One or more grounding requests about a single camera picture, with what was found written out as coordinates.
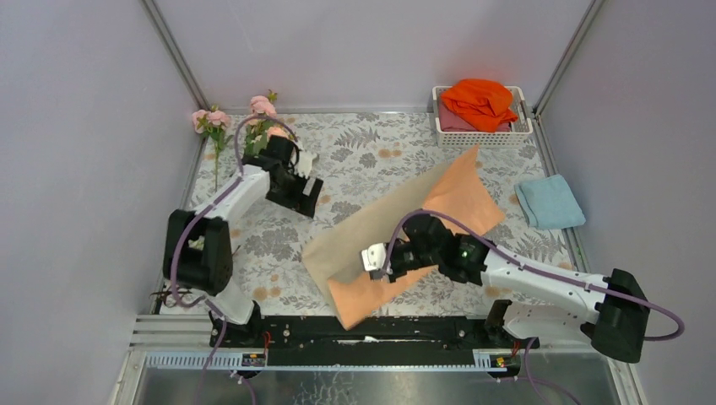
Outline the light blue towel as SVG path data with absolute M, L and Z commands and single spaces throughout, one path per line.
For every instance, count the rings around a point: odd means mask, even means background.
M 562 175 L 522 181 L 514 190 L 529 227 L 563 230 L 586 223 L 583 210 Z

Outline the pink fake flower stem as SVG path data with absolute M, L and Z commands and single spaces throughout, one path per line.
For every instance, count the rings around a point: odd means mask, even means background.
M 210 139 L 214 145 L 214 190 L 219 188 L 220 156 L 227 147 L 231 136 L 227 129 L 231 124 L 230 117 L 218 105 L 211 105 L 208 110 L 200 109 L 191 114 L 193 130 L 201 139 Z

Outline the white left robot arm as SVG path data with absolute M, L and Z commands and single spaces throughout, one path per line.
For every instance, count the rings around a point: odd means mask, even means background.
M 270 201 L 311 218 L 323 180 L 311 174 L 318 155 L 300 142 L 276 137 L 254 156 L 245 156 L 236 173 L 212 197 L 193 210 L 173 211 L 167 223 L 164 277 L 176 304 L 194 307 L 178 293 L 197 289 L 214 315 L 231 323 L 229 334 L 243 347 L 257 343 L 258 305 L 233 281 L 233 256 L 239 248 L 231 232 L 256 203 Z

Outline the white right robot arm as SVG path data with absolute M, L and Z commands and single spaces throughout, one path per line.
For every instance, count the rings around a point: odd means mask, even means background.
M 636 278 L 567 271 L 495 245 L 459 225 L 451 231 L 444 214 L 417 210 L 399 222 L 391 240 L 363 251 L 373 280 L 395 283 L 425 267 L 455 282 L 507 288 L 542 301 L 529 307 L 496 303 L 484 325 L 492 346 L 549 338 L 588 343 L 599 353 L 630 364 L 642 357 L 650 309 Z

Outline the pink fake flower bunch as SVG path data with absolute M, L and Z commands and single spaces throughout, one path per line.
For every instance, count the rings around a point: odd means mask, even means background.
M 244 143 L 244 154 L 247 156 L 258 155 L 269 143 L 270 138 L 287 138 L 291 141 L 295 137 L 290 134 L 279 123 L 266 120 L 265 117 L 277 118 L 275 101 L 278 94 L 269 89 L 266 95 L 256 95 L 251 98 L 249 107 L 251 113 L 256 116 L 246 124 L 246 136 Z

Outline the brown kraft wrapping paper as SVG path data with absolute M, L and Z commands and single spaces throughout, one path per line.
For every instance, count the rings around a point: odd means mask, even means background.
M 406 181 L 303 248 L 302 263 L 344 329 L 355 327 L 432 273 L 432 267 L 423 267 L 390 283 L 372 281 L 362 266 L 361 251 L 387 242 L 407 213 L 418 208 L 445 213 L 478 235 L 505 219 L 478 175 L 478 152 L 474 146 L 452 163 L 439 164 Z

